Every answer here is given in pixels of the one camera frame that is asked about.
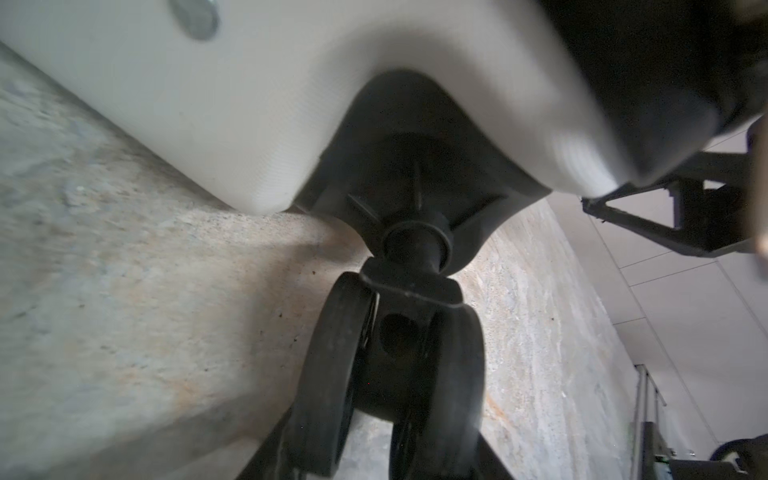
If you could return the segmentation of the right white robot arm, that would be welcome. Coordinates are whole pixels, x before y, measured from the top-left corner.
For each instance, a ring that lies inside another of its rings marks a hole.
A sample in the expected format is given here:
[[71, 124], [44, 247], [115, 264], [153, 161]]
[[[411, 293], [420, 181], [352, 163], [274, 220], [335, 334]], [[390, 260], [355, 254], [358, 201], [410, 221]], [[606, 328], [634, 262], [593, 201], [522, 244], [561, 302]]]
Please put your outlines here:
[[767, 435], [737, 439], [718, 447], [708, 461], [670, 460], [673, 479], [767, 478]]

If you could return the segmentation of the black suitcase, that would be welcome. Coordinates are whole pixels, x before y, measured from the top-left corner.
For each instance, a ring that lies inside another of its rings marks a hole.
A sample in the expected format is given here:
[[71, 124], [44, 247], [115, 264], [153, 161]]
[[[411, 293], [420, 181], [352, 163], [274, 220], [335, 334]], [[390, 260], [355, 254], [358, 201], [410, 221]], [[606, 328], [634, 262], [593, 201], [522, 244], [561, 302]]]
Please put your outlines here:
[[509, 477], [453, 276], [552, 192], [749, 153], [767, 267], [763, 1], [5, 1], [1, 40], [227, 204], [365, 242], [290, 406], [299, 479], [336, 473], [355, 410], [392, 423], [393, 479]]

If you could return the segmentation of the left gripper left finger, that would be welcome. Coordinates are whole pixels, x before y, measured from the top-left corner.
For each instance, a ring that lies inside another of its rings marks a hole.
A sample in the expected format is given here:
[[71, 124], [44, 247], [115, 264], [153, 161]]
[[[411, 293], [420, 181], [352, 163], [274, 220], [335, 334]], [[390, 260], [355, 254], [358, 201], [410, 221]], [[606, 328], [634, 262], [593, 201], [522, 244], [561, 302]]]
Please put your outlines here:
[[291, 408], [288, 408], [244, 469], [237, 475], [237, 480], [300, 478], [300, 470], [296, 469], [290, 460], [284, 441], [284, 431], [290, 416]]

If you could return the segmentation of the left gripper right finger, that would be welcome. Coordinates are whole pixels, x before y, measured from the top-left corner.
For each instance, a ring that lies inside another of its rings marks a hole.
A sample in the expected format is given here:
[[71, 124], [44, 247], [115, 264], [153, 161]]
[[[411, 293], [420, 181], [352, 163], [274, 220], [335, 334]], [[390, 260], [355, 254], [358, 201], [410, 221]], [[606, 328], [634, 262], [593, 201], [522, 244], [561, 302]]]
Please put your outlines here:
[[[749, 153], [698, 152], [670, 174], [637, 187], [628, 183], [615, 192], [582, 200], [583, 211], [684, 256], [717, 258], [752, 253], [746, 227]], [[611, 201], [655, 190], [673, 200], [673, 224], [666, 226], [609, 205]]]

